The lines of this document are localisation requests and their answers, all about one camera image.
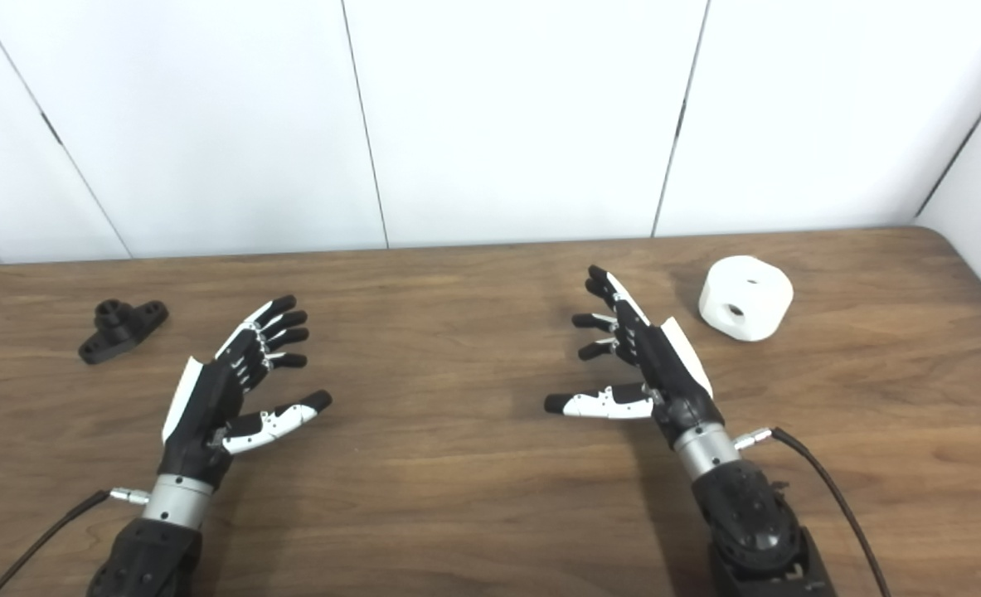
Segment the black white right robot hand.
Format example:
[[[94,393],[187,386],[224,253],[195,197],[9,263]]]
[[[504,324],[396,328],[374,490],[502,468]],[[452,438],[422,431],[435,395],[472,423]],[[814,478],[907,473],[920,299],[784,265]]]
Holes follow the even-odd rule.
[[[688,369],[673,345],[675,324],[654,325],[622,283],[607,269],[590,265],[585,290],[610,309],[608,316],[580,313],[574,328],[595,328],[607,337],[578,349],[582,362],[613,356],[639,370],[641,381],[598,391],[551,394],[544,410],[553,415],[607,420],[651,419],[675,445],[688,431],[725,423],[712,392]]]

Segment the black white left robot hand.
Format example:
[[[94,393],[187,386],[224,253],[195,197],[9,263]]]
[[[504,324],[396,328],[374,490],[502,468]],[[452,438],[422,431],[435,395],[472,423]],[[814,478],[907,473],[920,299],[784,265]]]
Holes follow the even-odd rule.
[[[220,488],[237,454],[273,443],[304,426],[332,404],[319,390],[275,408],[243,413],[249,393],[270,373],[302,369],[308,359],[286,352],[304,342],[308,315],[296,296],[281,296],[249,314],[217,348],[209,362],[187,359],[167,419],[158,473]]]

